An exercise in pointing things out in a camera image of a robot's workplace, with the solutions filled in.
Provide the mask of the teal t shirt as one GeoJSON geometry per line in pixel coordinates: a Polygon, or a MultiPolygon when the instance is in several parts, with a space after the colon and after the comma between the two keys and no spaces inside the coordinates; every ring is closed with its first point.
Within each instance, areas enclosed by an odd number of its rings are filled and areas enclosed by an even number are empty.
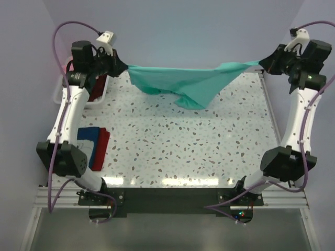
{"type": "Polygon", "coordinates": [[[179,95],[174,103],[184,109],[201,110],[241,73],[258,61],[228,62],[214,69],[175,69],[130,65],[130,81],[150,95],[173,93],[179,95]]]}

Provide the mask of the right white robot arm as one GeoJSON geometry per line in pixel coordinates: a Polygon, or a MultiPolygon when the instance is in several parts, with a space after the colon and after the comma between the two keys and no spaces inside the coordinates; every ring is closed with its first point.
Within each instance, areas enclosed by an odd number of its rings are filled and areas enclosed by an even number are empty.
{"type": "Polygon", "coordinates": [[[305,48],[299,42],[280,44],[259,62],[271,75],[288,76],[291,105],[280,145],[264,153],[259,171],[237,182],[233,192],[236,204],[246,205],[271,185],[281,187],[283,182],[302,179],[295,192],[307,185],[308,172],[317,163],[311,153],[311,131],[327,81],[320,71],[331,50],[330,44],[320,40],[310,40],[305,48]]]}

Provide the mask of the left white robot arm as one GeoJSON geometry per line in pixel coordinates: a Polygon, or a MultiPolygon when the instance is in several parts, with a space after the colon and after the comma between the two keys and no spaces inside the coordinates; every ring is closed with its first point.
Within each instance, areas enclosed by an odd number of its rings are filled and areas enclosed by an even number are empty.
{"type": "Polygon", "coordinates": [[[89,41],[72,44],[72,61],[66,68],[62,84],[61,106],[49,136],[36,147],[38,156],[49,172],[49,179],[56,174],[74,179],[80,186],[91,190],[90,199],[96,205],[108,200],[102,178],[88,167],[88,159],[77,147],[77,133],[84,107],[100,76],[117,77],[128,66],[123,63],[108,42],[98,42],[94,47],[89,41]]]}

